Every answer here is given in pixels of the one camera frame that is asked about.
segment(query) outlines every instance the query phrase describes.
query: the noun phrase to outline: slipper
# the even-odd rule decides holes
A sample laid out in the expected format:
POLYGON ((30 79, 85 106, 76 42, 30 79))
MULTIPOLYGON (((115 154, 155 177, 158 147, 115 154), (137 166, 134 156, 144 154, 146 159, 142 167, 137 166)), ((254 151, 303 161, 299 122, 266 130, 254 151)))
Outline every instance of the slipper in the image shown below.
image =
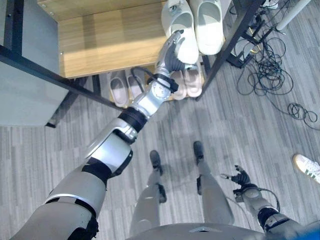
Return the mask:
POLYGON ((142 93, 140 86, 145 91, 145 73, 143 71, 135 71, 134 74, 136 78, 131 74, 130 68, 125 70, 126 82, 131 92, 132 100, 142 93))
POLYGON ((129 96, 124 70, 111 72, 109 89, 116 106, 122 108, 128 104, 129 96))
POLYGON ((172 78, 178 85, 178 90, 172 95, 175 100, 182 100, 187 96, 187 87, 182 71, 174 71, 170 78, 172 78))
POLYGON ((169 0, 162 8, 162 27, 167 38, 176 30, 183 30, 177 58, 183 63, 195 64, 199 57, 199 50, 194 30, 194 16, 186 0, 179 0, 177 5, 171 6, 172 2, 177 1, 169 0))
POLYGON ((198 97, 202 92, 202 70, 199 62, 196 63, 195 70, 184 70, 184 83, 186 85, 186 92, 189 97, 198 97))
POLYGON ((224 44, 220 0, 191 0, 190 6, 199 51, 205 55, 217 54, 224 44))

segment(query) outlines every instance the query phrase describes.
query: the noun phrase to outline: wire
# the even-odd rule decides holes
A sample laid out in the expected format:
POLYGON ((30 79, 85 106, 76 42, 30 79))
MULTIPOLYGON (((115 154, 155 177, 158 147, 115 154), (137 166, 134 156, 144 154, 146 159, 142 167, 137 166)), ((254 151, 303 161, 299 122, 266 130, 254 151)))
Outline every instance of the wire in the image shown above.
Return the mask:
POLYGON ((306 225, 306 227, 310 226, 311 224, 317 224, 317 223, 320 224, 320 220, 316 220, 316 221, 310 222, 308 225, 306 225))
POLYGON ((271 26, 269 26, 268 23, 270 23, 286 7, 286 11, 284 11, 282 13, 282 17, 281 17, 281 20, 282 20, 284 18, 285 13, 288 12, 288 8, 289 8, 290 3, 291 3, 291 0, 286 0, 285 3, 282 5, 282 7, 280 7, 278 9, 278 11, 272 16, 272 18, 265 23, 265 25, 268 26, 269 28, 272 28, 272 27, 276 26, 278 23, 275 23, 275 24, 273 24, 271 26))
POLYGON ((233 11, 232 11, 233 8, 235 8, 235 5, 232 5, 232 6, 229 8, 229 13, 232 14, 232 15, 237 15, 236 12, 233 12, 233 11))
POLYGON ((246 211, 244 210, 244 208, 243 208, 242 206, 240 206, 239 203, 237 203, 236 201, 234 201, 233 199, 231 199, 230 197, 226 196, 226 199, 228 199, 229 201, 233 202, 235 205, 237 205, 237 206, 241 209, 241 211, 243 212, 243 214, 244 214, 244 216, 245 216, 245 218, 246 218, 246 221, 247 221, 247 223, 248 223, 248 225, 249 225, 249 228, 252 230, 252 227, 251 227, 250 222, 249 222, 248 215, 247 215, 246 211))
POLYGON ((134 73, 135 70, 139 70, 139 71, 145 72, 146 74, 148 74, 148 75, 150 76, 150 78, 151 78, 153 81, 156 81, 158 84, 160 84, 160 85, 163 86, 164 88, 168 89, 171 93, 173 92, 173 90, 172 90, 170 87, 168 87, 168 86, 166 86, 165 84, 163 84, 162 82, 160 82, 160 81, 155 77, 155 75, 154 75, 149 69, 147 69, 146 67, 142 67, 142 66, 135 66, 135 67, 131 68, 130 72, 131 72, 132 76, 134 76, 134 79, 135 79, 136 82, 138 83, 138 85, 139 85, 139 87, 140 87, 140 89, 141 89, 142 92, 144 92, 144 90, 143 90, 141 84, 139 83, 139 81, 138 81, 138 79, 137 79, 137 76, 136 76, 135 73, 134 73))
MULTIPOLYGON (((245 39, 245 38, 243 38, 243 39, 240 39, 240 40, 238 40, 237 42, 236 42, 236 44, 235 44, 235 46, 234 46, 234 48, 233 48, 233 52, 234 52, 234 55, 235 56, 240 56, 240 55, 242 55, 242 54, 244 54, 244 51, 245 51, 245 49, 246 49, 246 47, 248 46, 248 45, 254 45, 253 47, 252 47, 252 49, 254 48, 254 47, 258 47, 258 49, 259 49, 259 45, 256 45, 253 41, 250 41, 250 40, 248 40, 248 39, 245 39), (240 42, 243 42, 243 41, 247 41, 247 43, 243 46, 243 48, 242 48, 242 51, 238 54, 237 52, 236 52, 236 46, 237 46, 237 44, 238 43, 240 43, 240 42)), ((252 52, 252 53, 258 53, 259 51, 254 51, 254 50, 250 50, 250 52, 252 52)))
POLYGON ((271 96, 283 96, 289 94, 294 88, 292 76, 284 70, 282 66, 282 57, 285 55, 287 48, 283 40, 278 37, 272 37, 262 41, 262 49, 253 57, 253 61, 242 70, 236 81, 236 90, 241 95, 250 95, 255 93, 258 96, 265 96, 272 106, 279 112, 292 117, 295 120, 303 121, 309 128, 320 131, 320 128, 314 127, 318 122, 318 115, 307 110, 300 103, 291 102, 287 105, 286 110, 280 109, 271 96), (282 46, 282 52, 276 53, 272 47, 272 42, 277 42, 282 46), (243 79, 245 70, 249 72, 247 79, 243 79), (249 90, 241 90, 241 84, 246 83, 249 90))
POLYGON ((280 201, 279 201, 277 195, 276 195, 273 191, 271 191, 271 190, 269 190, 269 189, 266 189, 266 188, 258 188, 258 190, 259 190, 259 191, 269 192, 269 193, 272 193, 272 194, 273 194, 273 196, 275 197, 275 200, 276 200, 276 209, 277 209, 278 212, 280 213, 280 201))
POLYGON ((132 67, 130 69, 130 72, 131 72, 131 75, 134 77, 134 80, 136 81, 136 83, 138 84, 140 90, 142 93, 145 92, 144 88, 142 87, 141 85, 141 82, 138 80, 138 77, 135 75, 135 70, 138 70, 138 71, 143 71, 144 73, 147 73, 147 74, 151 74, 152 73, 149 71, 149 69, 145 68, 145 67, 142 67, 142 66, 135 66, 135 67, 132 67))

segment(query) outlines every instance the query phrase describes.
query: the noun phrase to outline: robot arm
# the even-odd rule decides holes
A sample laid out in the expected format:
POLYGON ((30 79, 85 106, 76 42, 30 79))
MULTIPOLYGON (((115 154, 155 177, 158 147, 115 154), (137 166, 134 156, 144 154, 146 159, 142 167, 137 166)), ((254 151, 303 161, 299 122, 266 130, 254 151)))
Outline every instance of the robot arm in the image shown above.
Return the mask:
POLYGON ((224 179, 241 185, 233 191, 235 200, 244 203, 246 209, 257 218, 260 226, 266 233, 267 239, 290 239, 296 237, 302 226, 273 207, 261 194, 261 188, 251 183, 249 175, 240 166, 235 166, 239 173, 235 176, 221 174, 224 179))
POLYGON ((170 73, 192 67, 176 57, 182 33, 176 31, 163 45, 147 90, 88 146, 84 164, 51 191, 13 240, 90 240, 96 235, 107 180, 121 174, 133 156, 130 145, 139 131, 178 89, 170 73))

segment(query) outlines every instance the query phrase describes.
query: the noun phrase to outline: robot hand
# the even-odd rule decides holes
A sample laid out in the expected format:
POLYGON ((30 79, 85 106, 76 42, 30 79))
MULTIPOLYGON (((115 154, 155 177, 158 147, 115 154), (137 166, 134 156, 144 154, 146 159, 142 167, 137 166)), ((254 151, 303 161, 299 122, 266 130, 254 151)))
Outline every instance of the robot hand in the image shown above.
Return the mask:
POLYGON ((164 43, 155 63, 155 73, 170 77, 170 73, 185 69, 195 69, 196 65, 181 62, 177 56, 182 42, 184 30, 175 31, 164 43))
POLYGON ((235 182, 236 184, 239 184, 241 186, 244 186, 246 184, 250 183, 250 177, 249 175, 246 173, 246 171, 239 165, 234 165, 235 166, 235 170, 237 170, 238 173, 235 176, 230 176, 227 174, 220 174, 220 177, 223 179, 230 179, 232 182, 235 182))

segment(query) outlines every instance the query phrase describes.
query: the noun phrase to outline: wooden shelf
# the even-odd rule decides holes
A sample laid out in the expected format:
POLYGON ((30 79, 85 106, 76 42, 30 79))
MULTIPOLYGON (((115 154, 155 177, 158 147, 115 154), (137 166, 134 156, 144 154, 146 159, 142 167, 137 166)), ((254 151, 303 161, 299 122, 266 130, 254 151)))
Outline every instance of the wooden shelf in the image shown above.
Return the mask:
POLYGON ((153 64, 166 41, 163 5, 158 2, 59 21, 61 75, 75 78, 153 64))
POLYGON ((160 2, 163 0, 37 0, 38 5, 57 22, 160 2))

